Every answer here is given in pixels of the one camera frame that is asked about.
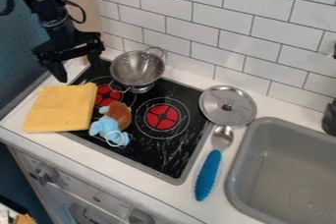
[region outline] spoon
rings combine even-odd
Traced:
[[[221,151],[231,145],[233,138],[234,134],[229,126],[218,126],[214,130],[211,137],[214,149],[207,155],[196,180],[195,194],[198,201],[202,201],[209,196],[222,159]]]

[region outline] plush toy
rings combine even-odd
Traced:
[[[109,106],[101,107],[99,113],[105,115],[91,124],[88,133],[91,136],[99,134],[111,146],[128,145],[129,135],[121,131],[131,124],[132,114],[129,107],[124,103],[113,101]]]

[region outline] red burner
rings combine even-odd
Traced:
[[[160,104],[151,107],[145,118],[151,128],[165,131],[177,125],[179,112],[170,105]]]
[[[122,93],[119,91],[121,90],[116,86],[100,86],[98,88],[98,93],[95,98],[95,105],[108,106],[113,100],[120,101],[120,99],[122,98]]]

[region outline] brush handle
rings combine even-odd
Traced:
[[[204,200],[210,194],[221,159],[222,153],[217,149],[207,155],[196,181],[195,194],[198,201]]]

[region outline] metal pot lid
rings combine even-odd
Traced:
[[[204,116],[221,126],[243,127],[255,119],[256,105],[245,92],[232,86],[213,86],[199,98]]]

